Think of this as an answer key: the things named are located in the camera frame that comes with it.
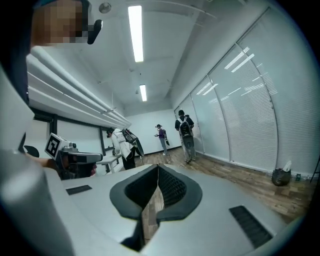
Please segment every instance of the black pants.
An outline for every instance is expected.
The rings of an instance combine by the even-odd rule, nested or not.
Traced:
[[[129,170],[132,168],[136,168],[135,154],[136,154],[136,148],[133,147],[131,148],[131,153],[126,157],[126,159],[122,156],[124,169]]]

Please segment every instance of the black trash bag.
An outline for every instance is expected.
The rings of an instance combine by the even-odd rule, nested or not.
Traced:
[[[275,169],[272,173],[272,183],[278,187],[285,186],[291,179],[291,170],[284,171],[281,168]]]

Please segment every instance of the white table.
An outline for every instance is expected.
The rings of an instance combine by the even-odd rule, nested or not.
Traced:
[[[111,170],[111,173],[115,173],[115,169],[114,169],[114,166],[113,166],[113,162],[114,161],[117,161],[119,158],[121,158],[121,154],[116,154],[116,155],[105,155],[102,159],[102,161],[100,162],[96,162],[95,164],[96,165],[103,165],[103,166],[106,166],[106,165],[109,165],[110,166],[110,170]]]

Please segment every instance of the person in purple shirt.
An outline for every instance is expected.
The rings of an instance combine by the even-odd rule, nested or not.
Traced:
[[[163,156],[168,156],[167,146],[166,146],[166,139],[165,139],[165,135],[164,135],[164,130],[161,128],[161,125],[160,125],[160,124],[158,124],[158,125],[156,126],[156,128],[158,129],[159,134],[156,134],[155,136],[156,136],[156,137],[159,137],[159,139],[160,139],[161,145],[162,145],[163,150],[164,150]]]

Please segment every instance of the table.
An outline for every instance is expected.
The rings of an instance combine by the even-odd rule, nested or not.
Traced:
[[[103,159],[100,161],[100,162],[96,162],[95,164],[96,165],[103,165],[103,166],[106,166],[105,169],[106,169],[106,172],[108,173],[108,166],[110,166],[110,170],[111,170],[111,173],[115,173],[115,169],[112,165],[112,163],[114,161],[117,161],[119,158],[121,158],[121,154],[116,154],[116,155],[105,155],[103,157]]]

